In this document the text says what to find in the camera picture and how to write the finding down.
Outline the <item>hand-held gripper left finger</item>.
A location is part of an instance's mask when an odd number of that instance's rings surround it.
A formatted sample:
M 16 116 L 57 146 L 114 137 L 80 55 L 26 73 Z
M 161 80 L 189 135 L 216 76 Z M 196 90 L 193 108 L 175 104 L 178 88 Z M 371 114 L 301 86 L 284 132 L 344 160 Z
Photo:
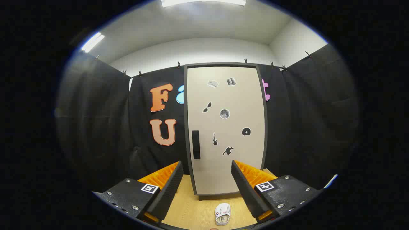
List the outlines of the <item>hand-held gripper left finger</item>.
M 102 202 L 127 217 L 158 226 L 166 217 L 183 178 L 181 161 L 141 179 L 123 179 L 104 192 L 93 192 Z

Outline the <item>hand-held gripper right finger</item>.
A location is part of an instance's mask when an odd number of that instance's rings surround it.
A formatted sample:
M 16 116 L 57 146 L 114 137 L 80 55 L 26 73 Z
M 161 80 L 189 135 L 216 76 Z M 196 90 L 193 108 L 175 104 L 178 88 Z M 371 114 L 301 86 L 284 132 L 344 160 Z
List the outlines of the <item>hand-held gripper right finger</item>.
M 231 175 L 258 224 L 289 216 L 323 193 L 293 176 L 277 177 L 237 160 Z

